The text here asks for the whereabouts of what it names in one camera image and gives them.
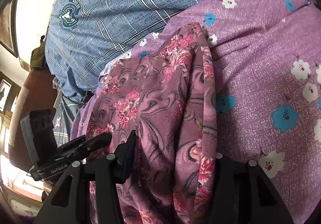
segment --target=white flower print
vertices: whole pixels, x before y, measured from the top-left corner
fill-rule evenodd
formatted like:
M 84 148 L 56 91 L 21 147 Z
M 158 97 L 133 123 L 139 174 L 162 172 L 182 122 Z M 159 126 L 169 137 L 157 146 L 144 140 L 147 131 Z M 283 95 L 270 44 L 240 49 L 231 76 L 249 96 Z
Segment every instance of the white flower print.
M 154 39 L 157 39 L 157 38 L 158 38 L 158 35 L 159 35 L 159 33 L 154 33 L 154 32 L 153 32 L 153 34 L 152 34 L 152 36 L 153 36 Z
M 318 66 L 316 73 L 317 73 L 317 81 L 318 83 L 321 83 L 321 66 Z
M 236 5 L 237 5 L 237 3 L 235 2 L 235 0 L 223 0 L 222 1 L 222 6 L 224 6 L 225 8 L 235 8 Z
M 314 84 L 307 83 L 303 88 L 302 94 L 304 98 L 310 103 L 318 98 L 318 88 Z
M 131 57 L 132 57 L 132 51 L 129 50 L 127 53 L 125 53 L 124 59 L 129 59 L 129 58 L 131 58 Z
M 210 47 L 213 47 L 215 45 L 217 45 L 217 36 L 215 34 L 212 34 L 207 41 L 208 45 Z
M 319 119 L 314 126 L 314 139 L 321 142 L 321 119 Z
M 56 119 L 55 128 L 57 128 L 57 127 L 60 128 L 60 120 L 61 120 L 61 116 Z
M 147 44 L 147 40 L 146 38 L 144 38 L 140 43 L 139 43 L 139 46 L 144 46 Z
M 296 79 L 306 79 L 308 74 L 311 72 L 309 63 L 304 62 L 302 59 L 299 61 L 294 61 L 292 64 L 291 74 L 294 75 Z
M 278 171 L 283 170 L 284 157 L 284 152 L 271 151 L 267 156 L 259 158 L 259 165 L 269 178 L 273 178 Z

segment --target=blanket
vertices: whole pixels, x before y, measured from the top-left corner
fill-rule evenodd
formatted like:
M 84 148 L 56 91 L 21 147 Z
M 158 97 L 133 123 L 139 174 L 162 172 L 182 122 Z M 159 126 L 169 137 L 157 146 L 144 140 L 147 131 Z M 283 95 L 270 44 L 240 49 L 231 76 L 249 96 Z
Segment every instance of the blanket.
M 310 0 L 204 0 L 114 64 L 75 135 L 113 132 L 94 159 L 136 129 L 127 223 L 200 221 L 216 152 L 258 161 L 306 221 L 321 198 L 320 21 Z

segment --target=window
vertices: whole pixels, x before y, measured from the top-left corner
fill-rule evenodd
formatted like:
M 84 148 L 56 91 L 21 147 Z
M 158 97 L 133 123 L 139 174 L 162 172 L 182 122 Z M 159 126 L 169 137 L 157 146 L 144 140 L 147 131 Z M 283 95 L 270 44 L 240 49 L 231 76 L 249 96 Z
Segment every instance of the window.
M 0 83 L 0 111 L 3 112 L 4 106 L 7 102 L 7 98 L 11 89 L 11 84 L 3 79 Z
M 4 152 L 5 153 L 9 153 L 9 129 L 6 128 L 5 129 L 5 133 L 4 133 Z

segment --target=wall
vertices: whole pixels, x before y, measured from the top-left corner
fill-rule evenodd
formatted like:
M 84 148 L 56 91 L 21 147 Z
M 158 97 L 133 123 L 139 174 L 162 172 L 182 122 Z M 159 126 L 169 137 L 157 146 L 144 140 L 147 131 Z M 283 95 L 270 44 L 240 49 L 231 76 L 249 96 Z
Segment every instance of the wall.
M 23 86 L 29 74 L 20 66 L 19 58 L 13 56 L 2 45 L 0 45 L 0 71 L 19 86 Z
M 18 0 L 16 33 L 19 56 L 30 64 L 31 52 L 46 34 L 55 0 Z

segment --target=printed logo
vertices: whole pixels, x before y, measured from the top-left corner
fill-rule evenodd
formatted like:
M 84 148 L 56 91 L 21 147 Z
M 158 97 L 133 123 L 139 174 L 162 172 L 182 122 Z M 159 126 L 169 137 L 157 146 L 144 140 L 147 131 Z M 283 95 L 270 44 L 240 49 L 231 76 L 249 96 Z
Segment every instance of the printed logo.
M 53 171 L 51 171 L 51 173 L 56 173 L 56 172 L 61 171 L 61 170 L 65 169 L 65 168 L 67 168 L 67 167 L 68 167 L 68 165 L 67 165 L 67 164 L 62 165 L 62 166 L 60 166 L 60 167 L 58 167 L 58 168 L 54 169 Z
M 79 19 L 77 16 L 79 15 L 80 6 L 78 0 L 69 0 L 69 3 L 64 5 L 59 12 L 60 23 L 65 29 L 72 29 L 78 24 Z

